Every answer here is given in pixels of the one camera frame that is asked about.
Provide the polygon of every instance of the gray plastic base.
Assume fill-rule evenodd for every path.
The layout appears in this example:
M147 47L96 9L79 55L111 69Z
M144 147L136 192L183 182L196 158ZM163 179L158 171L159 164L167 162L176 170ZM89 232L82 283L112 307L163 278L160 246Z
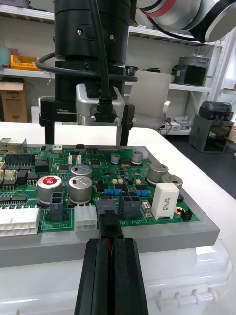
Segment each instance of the gray plastic base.
M104 149L102 146L87 146L87 148ZM148 158L152 163L158 162L151 153L148 153ZM219 228L183 189L181 195L200 221L123 228L124 236L132 237L137 242L139 253L215 244L220 232ZM83 259L86 242L90 238L97 237L98 230L2 237L0 238L0 267Z

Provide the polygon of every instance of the white shelf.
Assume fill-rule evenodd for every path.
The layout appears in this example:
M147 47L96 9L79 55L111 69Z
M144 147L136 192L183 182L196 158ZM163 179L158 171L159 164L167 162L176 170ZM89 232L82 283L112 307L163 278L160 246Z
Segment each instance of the white shelf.
M54 23L54 13L17 8L15 6L10 6L10 5L0 4L0 15L11 17L11 18L19 18L19 19L23 19L27 21L37 21L37 22L49 23L49 24ZM160 41L180 43L180 44L191 45L191 46L202 45L201 43L197 41L185 41L182 39L181 40L174 39L172 37L169 37L163 34L161 31L151 30L151 29L146 29L146 28L139 28L135 26L129 27L129 35L136 36L136 37L149 38L149 39L154 39L154 40L160 40ZM215 43L205 43L204 45L222 46L223 43L221 41L217 41Z

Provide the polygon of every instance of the blue resistor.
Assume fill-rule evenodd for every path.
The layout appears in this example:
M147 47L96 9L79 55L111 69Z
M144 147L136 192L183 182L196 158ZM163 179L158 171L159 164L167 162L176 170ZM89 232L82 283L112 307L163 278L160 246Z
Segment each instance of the blue resistor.
M148 197L150 195L150 191L149 190L137 190L136 194L138 195L138 197Z
M105 195L119 196L122 193L122 189L105 189L104 193Z

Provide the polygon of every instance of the screw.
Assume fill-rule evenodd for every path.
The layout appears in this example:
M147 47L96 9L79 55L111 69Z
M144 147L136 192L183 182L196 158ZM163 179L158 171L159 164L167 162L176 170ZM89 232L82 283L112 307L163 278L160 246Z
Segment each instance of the screw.
M77 35L81 36L83 34L83 31L81 29L77 29Z

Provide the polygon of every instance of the black cable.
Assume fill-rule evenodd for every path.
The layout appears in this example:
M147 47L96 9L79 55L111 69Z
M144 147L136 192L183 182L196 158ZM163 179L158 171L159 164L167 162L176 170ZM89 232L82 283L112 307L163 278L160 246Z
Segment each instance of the black cable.
M167 36L170 36L170 37L173 37L173 38L176 38L176 39L180 39L180 40L187 40L187 41L196 41L193 37L184 37L184 36L179 36L179 35L176 35L176 34L172 34L172 33L169 33L168 31L165 31L163 28L161 28L152 18L150 18L148 16L148 19L150 20L150 22L159 30L161 31L163 34L167 35Z
M108 79L107 56L103 38L102 23L97 0L88 0L91 10L93 29L96 37L98 59L101 71L102 97L110 97L110 87Z
M71 70L71 69L64 69L64 68L55 68L50 67L48 65L42 64L43 62L55 57L55 53L47 54L36 61L36 66L43 71L51 72L54 74L61 74L61 75L73 75L78 76L81 78L87 79L101 79L100 72L90 72L90 71L82 71L82 70ZM113 81L126 81L126 82L137 82L137 77L131 77L128 75L119 75L119 74L109 74L108 75L110 80Z

